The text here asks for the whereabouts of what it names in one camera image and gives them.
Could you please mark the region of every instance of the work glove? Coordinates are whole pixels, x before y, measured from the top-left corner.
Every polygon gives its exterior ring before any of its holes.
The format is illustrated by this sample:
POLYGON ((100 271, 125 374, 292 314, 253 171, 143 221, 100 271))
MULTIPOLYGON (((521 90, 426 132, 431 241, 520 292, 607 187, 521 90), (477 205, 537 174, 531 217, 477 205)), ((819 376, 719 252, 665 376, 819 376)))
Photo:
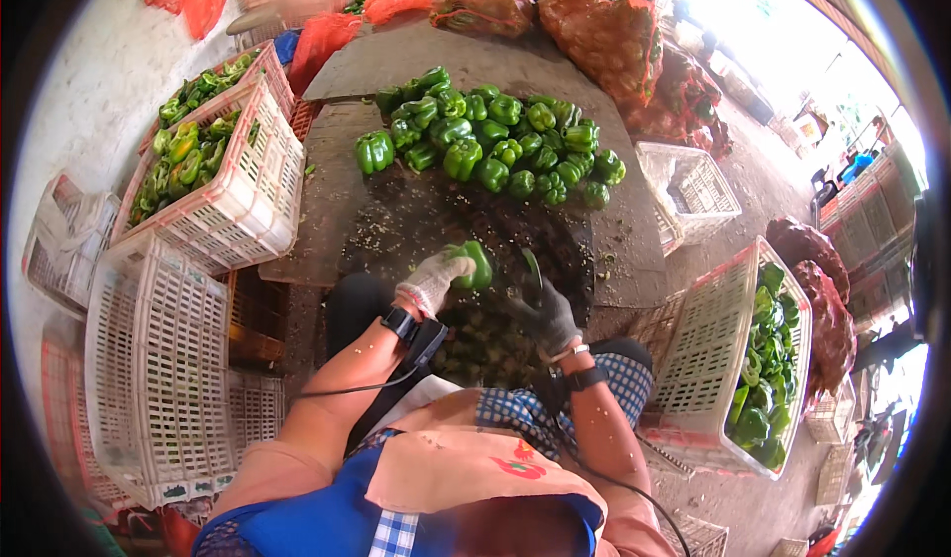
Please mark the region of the work glove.
POLYGON ((409 278, 397 285, 397 295, 416 305, 424 317, 434 319, 442 309, 453 278, 476 271, 475 260, 452 254, 451 250, 443 250, 427 257, 409 278))
POLYGON ((572 338, 581 335, 581 331, 575 325, 572 306, 565 296, 554 288, 548 278, 542 277, 541 282, 538 309, 521 299, 507 299, 506 307, 538 344, 538 348, 544 351, 541 356, 545 360, 565 349, 572 338))

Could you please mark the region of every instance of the mesh sack of vegetables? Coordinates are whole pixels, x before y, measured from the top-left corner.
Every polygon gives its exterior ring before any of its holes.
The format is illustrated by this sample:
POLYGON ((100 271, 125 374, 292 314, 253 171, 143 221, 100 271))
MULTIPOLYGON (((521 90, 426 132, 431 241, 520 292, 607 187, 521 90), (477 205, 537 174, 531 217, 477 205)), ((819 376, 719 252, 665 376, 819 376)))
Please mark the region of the mesh sack of vegetables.
POLYGON ((429 10, 433 0, 366 0, 363 3, 363 17, 371 24, 386 24, 400 12, 410 10, 429 10))
POLYGON ((433 26, 511 39, 524 35, 533 17, 531 0, 435 0, 429 15, 433 26))
POLYGON ((663 45, 645 0, 540 0, 546 31, 619 109, 643 107, 661 74, 663 45))
POLYGON ((361 22, 359 16, 349 14, 321 14, 304 22, 287 77, 294 95, 303 95, 334 51, 342 49, 357 35, 361 22))

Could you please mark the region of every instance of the white plastic crate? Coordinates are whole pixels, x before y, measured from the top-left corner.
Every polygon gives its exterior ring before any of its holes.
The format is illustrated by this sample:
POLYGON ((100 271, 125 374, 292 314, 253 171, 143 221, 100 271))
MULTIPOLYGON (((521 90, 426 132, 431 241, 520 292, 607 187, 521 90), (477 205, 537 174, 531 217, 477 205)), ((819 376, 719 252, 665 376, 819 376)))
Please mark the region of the white plastic crate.
MULTIPOLYGON (((727 536, 730 533, 728 527, 710 524, 686 514, 675 515, 673 518, 677 521, 677 527, 680 528, 684 540, 687 541, 690 557, 724 557, 727 554, 727 536)), ((657 520, 661 523, 661 534, 671 544, 674 552, 684 557, 684 548, 681 547, 680 540, 667 518, 657 518, 657 520)))
POLYGON ((819 444, 841 445, 850 441, 846 436, 854 410, 855 390, 851 378, 846 375, 838 394, 826 391, 816 407, 805 415, 812 439, 819 444))
POLYGON ((135 194, 159 160, 149 149, 125 190, 112 244, 155 230, 162 241, 182 250, 211 276, 288 253, 297 238, 301 209, 303 144, 263 78, 234 86, 202 108, 206 112, 192 118, 202 128, 243 110, 218 174, 211 183, 130 228, 135 194), (261 127, 252 146, 247 136, 255 120, 261 127))
POLYGON ((833 446, 819 471, 816 505, 838 505, 845 495, 845 486, 852 473, 855 450, 852 444, 833 446))
POLYGON ((680 223, 683 245, 702 243, 743 214, 740 202, 706 151, 637 142, 634 154, 650 193, 680 223))
MULTIPOLYGON (((812 342, 812 307, 789 268, 762 237, 691 285, 667 357, 655 378, 638 431, 688 466, 736 474, 782 476, 784 462, 772 471, 734 444, 724 422, 740 377, 753 314, 757 272, 767 262, 783 267, 783 291, 799 306, 799 325, 791 329, 799 386, 790 415, 802 411, 812 342)), ((787 461, 799 419, 780 436, 787 461)))
POLYGON ((211 496, 234 476, 228 313, 227 289, 150 230, 96 267, 86 327, 92 449, 146 509, 211 496))
POLYGON ((779 539, 776 548, 769 557, 805 557, 809 552, 809 541, 797 541, 790 538, 779 539))
POLYGON ((284 383, 279 377, 228 373, 231 429, 239 464, 244 449, 278 436, 284 424, 284 383))
MULTIPOLYGON (((261 40, 254 47, 242 51, 239 54, 235 54, 226 61, 228 63, 234 63, 238 57, 244 54, 250 54, 255 49, 261 49, 261 52, 251 62, 251 65, 248 66, 247 71, 241 76, 241 80, 238 81, 238 84, 235 84, 235 86, 232 86, 227 91, 224 91, 224 93, 221 93, 218 97, 223 97, 226 93, 233 91, 241 84, 254 81, 258 75, 264 75, 264 79, 267 80, 267 87, 271 91, 271 97, 273 97, 278 103, 280 112, 283 113, 284 118, 290 121, 291 111, 294 111, 294 93, 291 91, 290 82, 287 81, 287 75, 284 75, 283 68, 280 66, 278 52, 274 49, 273 40, 261 40)), ((224 62, 218 64, 213 69, 217 73, 220 72, 223 67, 224 62)), ((179 92, 181 89, 182 87, 179 86, 175 90, 175 93, 179 92)), ((198 121, 197 117, 207 113, 208 109, 215 104, 215 99, 209 100, 195 111, 190 112, 182 121, 198 121)), ((142 136, 142 141, 139 142, 139 147, 136 149, 136 153, 140 157, 144 155, 147 150, 151 149, 152 140, 155 139, 155 133, 158 131, 159 118, 156 116, 155 120, 152 121, 152 125, 150 125, 149 129, 146 130, 146 134, 142 136)))
MULTIPOLYGON (((68 230, 72 232, 79 227, 76 218, 84 196, 67 172, 62 170, 47 183, 41 199, 53 199, 65 218, 68 230)), ((33 289, 80 321, 86 320, 92 272, 99 256, 108 247, 109 234, 119 212, 119 198, 115 195, 102 194, 101 203, 95 231, 76 249, 65 270, 53 265, 46 248, 37 238, 36 219, 27 235, 27 247, 21 263, 23 276, 33 289)))

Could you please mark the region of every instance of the wristwatch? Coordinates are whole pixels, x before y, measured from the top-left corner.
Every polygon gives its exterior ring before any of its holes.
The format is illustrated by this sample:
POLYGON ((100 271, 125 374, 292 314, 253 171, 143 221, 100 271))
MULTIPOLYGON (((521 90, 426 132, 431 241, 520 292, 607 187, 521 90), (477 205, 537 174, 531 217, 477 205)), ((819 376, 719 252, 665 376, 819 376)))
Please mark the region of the wristwatch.
POLYGON ((604 373, 600 367, 590 367, 571 375, 565 375, 565 383, 571 391, 586 390, 594 384, 604 381, 608 381, 608 374, 604 373))
POLYGON ((411 313, 401 307, 395 307, 390 310, 390 313, 388 313, 380 323, 392 330, 407 347, 413 342, 413 338, 420 328, 411 313))

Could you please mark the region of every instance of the green bell pepper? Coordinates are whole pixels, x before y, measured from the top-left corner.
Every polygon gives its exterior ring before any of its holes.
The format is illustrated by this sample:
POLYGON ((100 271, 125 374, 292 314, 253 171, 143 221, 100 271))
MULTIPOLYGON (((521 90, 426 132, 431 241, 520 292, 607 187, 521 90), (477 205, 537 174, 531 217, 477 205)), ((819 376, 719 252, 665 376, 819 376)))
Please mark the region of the green bell pepper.
POLYGON ((555 119, 554 129, 558 132, 566 128, 573 128, 578 125, 578 120, 581 119, 581 108, 567 100, 556 101, 552 105, 552 113, 555 119))
POLYGON ((403 155, 406 164, 416 170, 429 169, 435 164, 438 158, 439 151, 429 142, 420 142, 403 155))
POLYGON ((776 470, 786 461, 786 449, 783 447, 783 442, 775 437, 770 437, 761 446, 752 448, 749 455, 770 470, 776 470))
POLYGON ((608 186, 597 181, 589 181, 585 186, 585 204, 588 208, 603 210, 611 201, 611 194, 608 192, 608 186))
POLYGON ((581 180, 581 170, 570 161, 564 160, 558 163, 554 170, 561 175, 561 180, 564 181, 565 187, 573 188, 578 184, 578 181, 581 180))
POLYGON ((179 172, 179 181, 182 185, 191 185, 202 168, 202 152, 197 149, 191 151, 179 166, 182 167, 179 172))
POLYGON ((385 115, 396 111, 403 104, 403 93, 396 84, 385 86, 376 91, 376 107, 385 115))
POLYGON ((568 188, 561 175, 555 171, 539 175, 535 180, 535 189, 549 206, 557 206, 568 199, 568 188))
POLYGON ((440 119, 430 126, 429 135, 437 148, 446 150, 459 138, 470 135, 473 124, 465 117, 440 119))
POLYGON ((509 169, 516 164, 518 159, 522 158, 522 147, 513 139, 502 140, 495 144, 489 159, 498 159, 509 169))
POLYGON ((364 134, 354 144, 354 157, 366 174, 386 169, 393 164, 393 140, 385 130, 364 134))
POLYGON ((537 132, 554 128, 554 113, 545 103, 535 103, 529 108, 529 123, 537 132))
POLYGON ((459 138, 446 150, 442 168, 456 181, 468 181, 473 168, 482 159, 482 146, 475 140, 459 138))
POLYGON ((531 169, 535 172, 552 170, 558 164, 558 155, 549 146, 542 146, 530 159, 531 169))
POLYGON ((485 100, 481 95, 469 95, 466 97, 466 115, 469 121, 483 121, 489 116, 489 110, 485 108, 485 100))
POLYGON ((155 151, 155 154, 161 157, 167 153, 168 146, 171 144, 173 137, 169 130, 159 130, 156 132, 155 137, 152 138, 152 150, 155 151))
POLYGON ((558 155, 561 155, 565 150, 564 141, 554 130, 545 130, 541 135, 541 142, 544 146, 548 146, 554 150, 558 155))
POLYGON ((449 80, 445 82, 437 82, 433 86, 430 86, 426 89, 426 97, 436 98, 439 96, 439 93, 448 91, 453 88, 452 83, 449 80))
POLYGON ((509 179, 509 194, 524 200, 534 191, 534 174, 530 170, 520 170, 509 179))
POLYGON ((503 125, 516 125, 521 113, 521 101, 508 95, 499 95, 489 104, 489 119, 503 125))
POLYGON ((509 167, 490 155, 475 168, 475 176, 482 182, 485 189, 498 194, 509 183, 509 167))
POLYGON ((601 173, 605 185, 617 185, 628 172, 624 161, 610 148, 601 151, 601 154, 594 158, 594 168, 601 173))
POLYGON ((439 114, 446 119, 453 119, 455 117, 465 118, 466 99, 462 97, 462 94, 459 93, 458 90, 450 88, 440 92, 436 95, 435 102, 438 106, 439 114))
POLYGON ((486 102, 486 104, 489 104, 493 101, 493 99, 498 97, 499 90, 498 90, 498 87, 493 84, 483 84, 482 86, 478 88, 473 88, 472 90, 470 90, 469 94, 479 95, 480 97, 482 97, 482 100, 486 102))
POLYGON ((727 424, 736 425, 740 418, 740 412, 743 410, 743 403, 746 402, 746 396, 749 394, 749 386, 740 386, 733 393, 733 402, 730 405, 730 413, 727 414, 727 424))
POLYGON ((406 119, 394 119, 390 130, 393 132, 393 145, 399 151, 410 148, 422 138, 422 131, 406 119))
POLYGON ((529 105, 536 105, 538 103, 541 103, 545 105, 546 107, 548 107, 549 109, 554 107, 554 104, 556 102, 558 102, 558 99, 556 99, 555 97, 548 97, 547 95, 531 95, 529 97, 529 105))
POLYGON ((522 147, 522 155, 525 157, 530 157, 531 155, 535 154, 539 148, 541 148, 541 135, 536 134, 535 132, 523 135, 521 139, 518 140, 518 144, 522 147))
POLYGON ((582 177, 587 177, 594 169, 594 155, 592 153, 568 153, 565 160, 571 161, 580 169, 582 177))
POLYGON ((446 72, 446 68, 442 66, 435 66, 432 70, 428 70, 425 74, 421 75, 418 83, 420 88, 426 90, 434 84, 449 81, 449 73, 446 72))
POLYGON ((492 284, 492 264, 478 241, 466 241, 462 245, 447 245, 452 257, 470 257, 475 262, 475 272, 453 278, 450 283, 457 289, 484 289, 492 284))
POLYGON ((753 408, 747 403, 740 410, 740 416, 736 419, 731 439, 740 446, 757 446, 768 438, 769 421, 767 415, 759 408, 753 408))

